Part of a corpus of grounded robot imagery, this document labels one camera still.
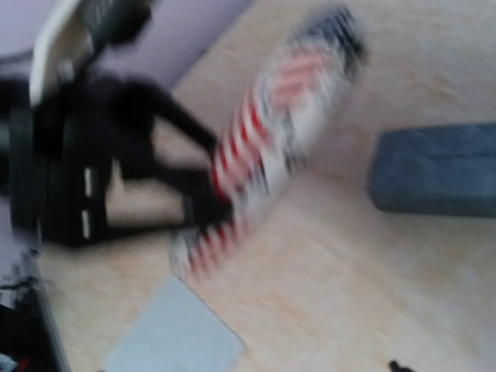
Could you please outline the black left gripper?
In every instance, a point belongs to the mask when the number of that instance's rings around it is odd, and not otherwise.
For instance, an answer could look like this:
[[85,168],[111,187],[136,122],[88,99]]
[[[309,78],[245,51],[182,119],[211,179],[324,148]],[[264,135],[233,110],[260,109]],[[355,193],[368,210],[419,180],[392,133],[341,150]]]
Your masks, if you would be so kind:
[[[90,121],[101,109],[99,140]],[[213,131],[151,81],[101,79],[100,96],[69,90],[35,108],[25,89],[9,89],[7,197],[14,231],[81,247],[130,232],[202,229],[228,217],[232,204],[215,193],[206,170],[174,170],[162,178],[116,170],[110,183],[110,154],[156,157],[156,118],[213,155]]]

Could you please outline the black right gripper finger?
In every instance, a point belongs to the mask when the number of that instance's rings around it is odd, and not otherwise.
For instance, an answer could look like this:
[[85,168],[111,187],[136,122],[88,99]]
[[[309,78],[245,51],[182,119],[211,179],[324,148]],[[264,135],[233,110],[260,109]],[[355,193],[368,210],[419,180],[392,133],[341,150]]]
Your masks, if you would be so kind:
[[390,372],[415,372],[412,368],[401,365],[396,360],[390,361],[388,367],[390,369]]

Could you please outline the american flag glasses case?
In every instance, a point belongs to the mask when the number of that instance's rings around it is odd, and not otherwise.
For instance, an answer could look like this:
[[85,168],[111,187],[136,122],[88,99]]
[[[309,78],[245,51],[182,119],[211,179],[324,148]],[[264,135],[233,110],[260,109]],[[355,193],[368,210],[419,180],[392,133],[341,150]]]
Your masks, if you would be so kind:
[[314,8],[277,45],[212,159],[213,189],[232,209],[174,237],[169,259],[176,277],[218,267],[262,223],[325,127],[340,117],[366,60],[363,27],[342,2]]

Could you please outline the blue-green leather glasses case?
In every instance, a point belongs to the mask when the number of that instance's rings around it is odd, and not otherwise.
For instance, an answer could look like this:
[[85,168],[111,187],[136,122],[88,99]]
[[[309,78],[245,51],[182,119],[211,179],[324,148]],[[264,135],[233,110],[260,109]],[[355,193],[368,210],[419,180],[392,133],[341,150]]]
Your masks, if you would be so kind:
[[493,218],[495,124],[383,132],[374,147],[367,191],[384,212]]

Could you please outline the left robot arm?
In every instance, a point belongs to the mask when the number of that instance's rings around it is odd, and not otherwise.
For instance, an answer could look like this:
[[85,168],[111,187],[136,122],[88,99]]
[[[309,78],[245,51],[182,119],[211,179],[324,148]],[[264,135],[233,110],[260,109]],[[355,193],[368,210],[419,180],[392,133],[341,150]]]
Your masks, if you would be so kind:
[[[216,136],[161,87],[104,76],[64,84],[38,105],[25,80],[1,81],[1,193],[16,230],[43,243],[89,246],[141,234],[204,230],[233,213],[203,167],[157,159],[153,121],[167,120],[207,154]],[[185,217],[139,226],[112,226],[106,209],[112,165],[124,180],[154,179],[184,198]]]

